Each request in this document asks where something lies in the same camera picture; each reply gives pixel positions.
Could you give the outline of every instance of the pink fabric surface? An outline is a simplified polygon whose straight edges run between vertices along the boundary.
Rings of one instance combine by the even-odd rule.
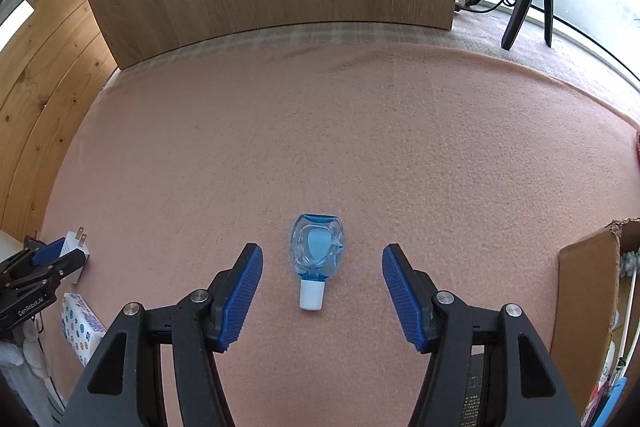
[[[412,44],[228,52],[105,89],[66,155],[42,238],[85,227],[92,256],[77,290],[107,326],[129,301],[170,305],[206,287],[258,243],[262,281],[239,341],[217,357],[236,424],[400,427],[427,357],[404,340],[383,247],[400,243],[468,304],[519,303],[548,345],[558,250],[640,215],[634,140],[585,95],[494,58]],[[298,308],[289,266],[303,212],[337,214],[345,230],[316,313]],[[44,315],[69,396],[81,366],[60,300]]]

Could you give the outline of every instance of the ribbed blue rubber pad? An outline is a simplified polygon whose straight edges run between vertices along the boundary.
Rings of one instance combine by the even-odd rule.
[[[222,312],[222,328],[218,336],[218,344],[222,349],[227,350],[229,344],[238,340],[261,275],[262,249],[256,246]]]
[[[382,251],[382,275],[405,338],[414,344],[415,349],[423,350],[427,340],[422,331],[422,309],[389,247]]]

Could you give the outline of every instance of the hand sanitizer bottle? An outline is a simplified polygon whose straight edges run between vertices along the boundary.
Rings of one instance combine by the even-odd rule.
[[[302,214],[291,232],[291,263],[300,276],[300,307],[322,308],[324,282],[342,259],[342,223],[335,216]]]

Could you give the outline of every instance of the brown cardboard flap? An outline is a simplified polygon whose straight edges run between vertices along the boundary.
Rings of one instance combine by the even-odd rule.
[[[578,416],[600,378],[618,303],[620,235],[613,222],[559,254],[558,309],[551,356]]]

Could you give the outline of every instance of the cardboard box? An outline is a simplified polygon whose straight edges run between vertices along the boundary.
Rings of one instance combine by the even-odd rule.
[[[605,363],[611,339],[616,355],[622,337],[630,278],[620,279],[620,252],[640,247],[640,219],[613,221],[559,254],[558,309],[551,356],[582,418]],[[636,282],[626,340],[628,351],[640,317],[640,280]],[[619,326],[611,333],[616,310]],[[625,394],[638,379],[640,351],[626,372]],[[625,395],[618,402],[622,403]]]

